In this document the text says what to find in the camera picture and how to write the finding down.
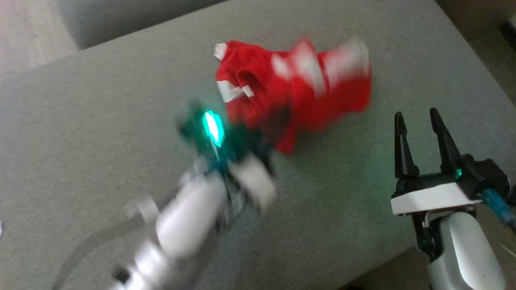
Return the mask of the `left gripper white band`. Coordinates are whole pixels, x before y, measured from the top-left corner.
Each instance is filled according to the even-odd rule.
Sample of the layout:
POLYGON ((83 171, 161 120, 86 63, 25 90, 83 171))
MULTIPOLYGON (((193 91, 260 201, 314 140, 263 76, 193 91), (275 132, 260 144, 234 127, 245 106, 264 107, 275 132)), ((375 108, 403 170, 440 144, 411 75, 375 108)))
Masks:
POLYGON ((266 213, 278 197, 271 154, 280 150, 282 139, 291 119, 289 107, 275 107, 268 114, 268 138, 254 138, 254 154, 239 163, 229 163, 229 172, 243 187, 246 195, 260 212, 266 213))

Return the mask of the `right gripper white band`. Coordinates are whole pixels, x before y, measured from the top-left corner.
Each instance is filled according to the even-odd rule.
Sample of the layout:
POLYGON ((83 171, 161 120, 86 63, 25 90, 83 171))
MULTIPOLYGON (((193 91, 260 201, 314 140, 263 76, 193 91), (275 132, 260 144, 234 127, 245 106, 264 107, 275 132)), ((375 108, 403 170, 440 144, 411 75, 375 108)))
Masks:
POLYGON ((458 186, 454 174, 461 174, 461 154, 440 112, 429 110, 433 132, 440 151, 440 171, 419 176, 420 170, 413 162, 407 141, 407 126, 401 112, 395 114, 395 177, 396 190, 391 196, 391 209, 395 216, 476 205, 480 199, 470 199, 458 186))

